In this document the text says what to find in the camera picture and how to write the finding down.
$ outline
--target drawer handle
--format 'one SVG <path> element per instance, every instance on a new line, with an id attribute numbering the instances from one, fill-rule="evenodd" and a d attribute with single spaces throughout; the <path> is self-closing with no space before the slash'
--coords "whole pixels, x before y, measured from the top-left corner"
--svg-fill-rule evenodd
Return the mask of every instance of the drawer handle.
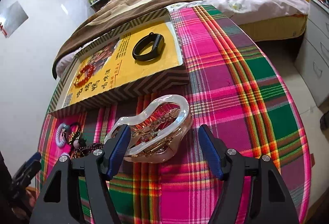
<path id="1" fill-rule="evenodd" d="M 317 78 L 320 79 L 322 76 L 322 70 L 320 68 L 318 68 L 318 66 L 315 64 L 315 62 L 313 62 L 313 70 L 314 70 Z"/>
<path id="2" fill-rule="evenodd" d="M 322 42 L 320 42 L 321 45 L 321 51 L 323 52 L 325 58 L 329 60 L 329 50 L 323 45 Z"/>

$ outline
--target white cabinet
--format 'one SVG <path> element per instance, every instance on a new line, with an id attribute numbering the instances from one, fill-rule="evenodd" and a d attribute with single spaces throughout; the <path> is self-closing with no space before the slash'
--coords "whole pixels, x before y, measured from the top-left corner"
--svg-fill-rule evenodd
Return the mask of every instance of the white cabinet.
<path id="1" fill-rule="evenodd" d="M 329 7 L 319 0 L 310 0 L 305 37 L 295 67 L 319 106 L 329 97 Z"/>

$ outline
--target silver pivot bolt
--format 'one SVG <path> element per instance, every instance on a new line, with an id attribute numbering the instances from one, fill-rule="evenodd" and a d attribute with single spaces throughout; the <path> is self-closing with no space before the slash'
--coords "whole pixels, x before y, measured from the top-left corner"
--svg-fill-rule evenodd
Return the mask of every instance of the silver pivot bolt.
<path id="1" fill-rule="evenodd" d="M 271 158 L 268 155 L 263 155 L 262 159 L 266 162 L 271 160 Z"/>
<path id="2" fill-rule="evenodd" d="M 230 148 L 230 149 L 227 150 L 227 153 L 228 153 L 229 155 L 236 155 L 236 150 Z"/>
<path id="3" fill-rule="evenodd" d="M 102 150 L 101 149 L 96 149 L 95 151 L 93 151 L 94 155 L 101 155 L 102 154 Z"/>
<path id="4" fill-rule="evenodd" d="M 60 162 L 65 162 L 67 160 L 67 156 L 66 155 L 62 155 L 60 157 Z"/>

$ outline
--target red bead bracelet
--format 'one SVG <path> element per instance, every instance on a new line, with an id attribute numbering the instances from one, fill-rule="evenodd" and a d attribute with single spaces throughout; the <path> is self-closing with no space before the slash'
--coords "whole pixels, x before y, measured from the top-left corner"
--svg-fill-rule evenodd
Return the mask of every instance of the red bead bracelet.
<path id="1" fill-rule="evenodd" d="M 81 76 L 88 71 L 87 76 L 84 77 L 84 79 L 80 80 Z M 83 85 L 85 85 L 88 80 L 91 78 L 92 74 L 94 72 L 94 66 L 92 64 L 87 64 L 85 65 L 79 72 L 79 74 L 75 77 L 75 81 L 74 81 L 74 86 L 76 88 L 79 88 Z"/>

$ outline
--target black fitness tracker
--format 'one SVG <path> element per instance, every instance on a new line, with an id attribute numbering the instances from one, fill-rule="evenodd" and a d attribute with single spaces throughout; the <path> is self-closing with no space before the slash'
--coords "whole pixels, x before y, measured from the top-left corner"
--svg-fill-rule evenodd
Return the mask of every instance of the black fitness tracker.
<path id="1" fill-rule="evenodd" d="M 153 42 L 152 50 L 146 54 L 139 54 L 149 43 Z M 151 32 L 141 38 L 133 49 L 133 58 L 138 61 L 149 61 L 158 57 L 165 45 L 165 38 L 161 34 Z"/>

